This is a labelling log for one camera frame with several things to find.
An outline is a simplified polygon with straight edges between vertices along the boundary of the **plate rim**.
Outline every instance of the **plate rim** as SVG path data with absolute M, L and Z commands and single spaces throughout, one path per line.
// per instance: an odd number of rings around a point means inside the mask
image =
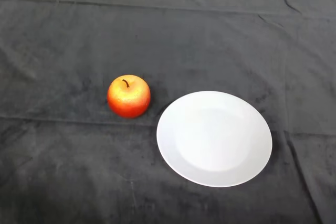
M 232 96 L 232 97 L 234 97 L 235 99 L 239 99 L 239 100 L 243 101 L 244 103 L 247 103 L 247 104 L 248 104 L 250 107 L 252 107 L 252 108 L 253 108 L 253 109 L 254 109 L 254 110 L 255 110 L 255 111 L 262 117 L 262 119 L 265 121 L 265 123 L 266 123 L 266 125 L 267 125 L 268 133 L 269 133 L 269 135 L 270 135 L 270 153 L 269 153 L 269 155 L 268 155 L 267 161 L 265 162 L 265 165 L 264 165 L 264 166 L 260 169 L 260 171 L 259 171 L 258 173 L 256 173 L 253 177 L 251 177 L 251 178 L 247 178 L 247 179 L 245 179 L 244 181 L 241 181 L 241 182 L 238 182 L 238 183 L 229 184 L 229 185 L 214 185 L 214 184 L 210 184 L 210 183 L 209 183 L 209 184 L 201 183 L 201 182 L 197 182 L 197 181 L 195 181 L 194 179 L 189 178 L 189 177 L 186 176 L 186 175 L 181 174 L 179 171 L 177 171 L 177 170 L 173 167 L 173 165 L 172 165 L 172 164 L 167 160 L 167 158 L 163 155 L 163 153 L 162 153 L 162 146 L 160 145 L 160 142 L 159 142 L 159 125 L 160 125 L 162 116 L 164 115 L 164 113 L 166 112 L 166 110 L 167 110 L 170 106 L 172 106 L 176 101 L 178 101 L 178 100 L 180 100 L 181 98 L 184 98 L 184 97 L 186 97 L 186 96 L 189 96 L 189 95 L 191 95 L 191 94 L 197 94 L 197 93 L 220 93 L 220 94 L 225 94 L 225 95 Z M 204 90 L 204 91 L 196 91 L 196 92 L 192 92 L 192 93 L 185 94 L 185 95 L 183 95 L 183 96 L 177 98 L 176 100 L 174 100 L 171 104 L 169 104 L 169 106 L 168 106 L 167 108 L 165 108 L 165 110 L 164 110 L 163 113 L 161 114 L 160 119 L 159 119 L 159 121 L 158 121 L 157 124 L 158 124 L 158 125 L 157 125 L 157 127 L 156 127 L 156 142 L 157 142 L 157 144 L 158 144 L 158 148 L 159 148 L 160 154 L 161 154 L 162 158 L 164 159 L 164 161 L 169 165 L 169 167 L 170 167 L 173 171 L 175 171 L 175 172 L 176 172 L 177 174 L 179 174 L 181 177 L 183 177 L 183 178 L 185 178 L 185 179 L 187 179 L 187 180 L 189 180 L 189 181 L 191 181 L 191 182 L 194 182 L 194 183 L 196 183 L 196 184 L 202 185 L 202 186 L 216 187 L 216 188 L 225 188 L 225 187 L 232 187 L 232 186 L 237 186 L 237 185 L 241 185 L 241 184 L 243 184 L 243 183 L 246 183 L 246 182 L 252 180 L 253 178 L 255 178 L 258 174 L 260 174 L 260 173 L 264 170 L 264 168 L 265 168 L 266 165 L 268 164 L 268 162 L 269 162 L 269 160 L 270 160 L 270 157 L 271 157 L 271 155 L 272 155 L 272 150 L 273 150 L 273 139 L 272 139 L 271 130 L 270 130 L 270 128 L 269 128 L 269 126 L 268 126 L 268 123 L 266 122 L 265 118 L 261 115 L 261 113 L 260 113 L 255 107 L 253 107 L 253 106 L 252 106 L 251 104 L 249 104 L 247 101 L 245 101 L 245 100 L 243 100 L 242 98 L 239 98 L 239 97 L 237 97 L 237 96 L 235 96 L 235 95 L 229 94 L 229 93 L 225 93 L 225 92 L 221 92 L 221 91 L 213 91 L 213 90 Z

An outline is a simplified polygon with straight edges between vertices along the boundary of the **dark gray tablecloth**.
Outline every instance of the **dark gray tablecloth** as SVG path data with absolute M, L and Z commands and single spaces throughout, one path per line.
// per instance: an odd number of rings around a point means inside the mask
M 0 223 L 336 223 L 336 0 L 0 0 Z M 113 114 L 135 74 L 152 104 Z M 272 131 L 266 168 L 209 188 L 156 144 L 163 110 L 217 90 Z

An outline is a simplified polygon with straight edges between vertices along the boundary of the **plate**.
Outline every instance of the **plate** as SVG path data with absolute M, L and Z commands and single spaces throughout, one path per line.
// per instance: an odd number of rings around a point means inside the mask
M 265 119 L 227 93 L 187 94 L 169 105 L 157 126 L 164 160 L 182 177 L 204 186 L 235 186 L 252 179 L 272 151 Z

